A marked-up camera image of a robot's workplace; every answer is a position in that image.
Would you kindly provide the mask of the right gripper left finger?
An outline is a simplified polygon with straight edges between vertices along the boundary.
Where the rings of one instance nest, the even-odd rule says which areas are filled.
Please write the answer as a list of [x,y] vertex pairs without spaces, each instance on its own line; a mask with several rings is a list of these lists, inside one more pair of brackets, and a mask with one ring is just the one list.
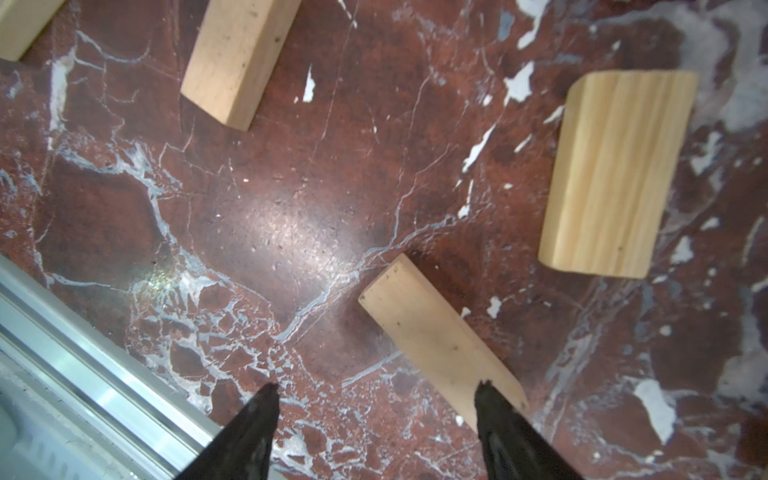
[[277,383],[260,388],[176,479],[267,479],[279,400]]

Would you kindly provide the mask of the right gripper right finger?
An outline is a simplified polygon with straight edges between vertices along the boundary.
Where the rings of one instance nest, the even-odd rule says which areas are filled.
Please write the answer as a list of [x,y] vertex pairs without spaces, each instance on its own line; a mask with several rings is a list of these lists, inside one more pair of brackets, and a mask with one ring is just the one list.
[[491,381],[478,384],[474,405],[490,479],[583,479]]

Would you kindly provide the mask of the wood block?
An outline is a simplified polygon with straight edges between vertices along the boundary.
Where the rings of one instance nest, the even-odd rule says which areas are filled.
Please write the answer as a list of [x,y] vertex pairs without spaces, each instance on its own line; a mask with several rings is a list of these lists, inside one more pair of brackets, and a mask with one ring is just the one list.
[[474,396],[482,381],[528,409],[519,380],[407,255],[398,255],[358,301],[470,428],[477,428]]
[[211,1],[180,93],[221,124],[250,128],[300,0]]
[[554,270],[641,279],[698,86],[685,70],[607,70],[570,88],[538,249]]
[[64,0],[1,0],[1,58],[18,61]]

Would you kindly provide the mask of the aluminium front rail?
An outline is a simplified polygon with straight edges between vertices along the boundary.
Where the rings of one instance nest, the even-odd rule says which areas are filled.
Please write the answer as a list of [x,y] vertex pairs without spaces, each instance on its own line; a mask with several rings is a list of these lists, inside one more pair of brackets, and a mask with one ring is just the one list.
[[57,417],[138,479],[172,479],[220,428],[7,258],[1,351]]

